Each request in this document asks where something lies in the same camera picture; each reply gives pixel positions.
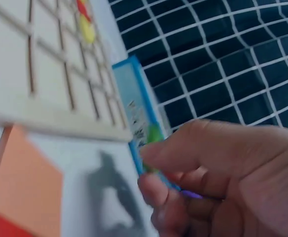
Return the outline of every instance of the purple object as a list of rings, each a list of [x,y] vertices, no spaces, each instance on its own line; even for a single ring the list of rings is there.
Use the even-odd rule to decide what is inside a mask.
[[[191,197],[191,198],[202,198],[201,195],[198,195],[198,194],[195,194],[193,192],[186,191],[186,190],[182,190],[180,193],[182,193],[185,196]]]

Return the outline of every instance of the orange block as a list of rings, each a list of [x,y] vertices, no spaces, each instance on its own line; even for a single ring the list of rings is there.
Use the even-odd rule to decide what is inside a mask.
[[[6,128],[0,140],[0,216],[38,237],[60,236],[63,176],[26,138]]]
[[[0,218],[0,237],[33,237],[33,235]]]

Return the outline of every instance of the dark tiled wall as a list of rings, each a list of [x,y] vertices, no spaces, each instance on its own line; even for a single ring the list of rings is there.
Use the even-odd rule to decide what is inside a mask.
[[[288,127],[288,0],[109,2],[174,131],[193,118]]]

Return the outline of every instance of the hand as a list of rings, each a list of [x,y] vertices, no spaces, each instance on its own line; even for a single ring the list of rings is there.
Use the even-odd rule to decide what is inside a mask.
[[[138,180],[161,237],[288,237],[288,129],[196,120],[141,150],[154,174]]]

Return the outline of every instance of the red piece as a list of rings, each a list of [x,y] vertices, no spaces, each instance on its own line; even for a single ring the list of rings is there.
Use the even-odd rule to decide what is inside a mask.
[[[77,6],[78,6],[78,11],[80,12],[80,14],[85,16],[88,22],[91,23],[91,18],[88,16],[88,11],[85,7],[85,4],[82,1],[77,0]]]
[[[0,217],[0,237],[33,237],[33,235]]]

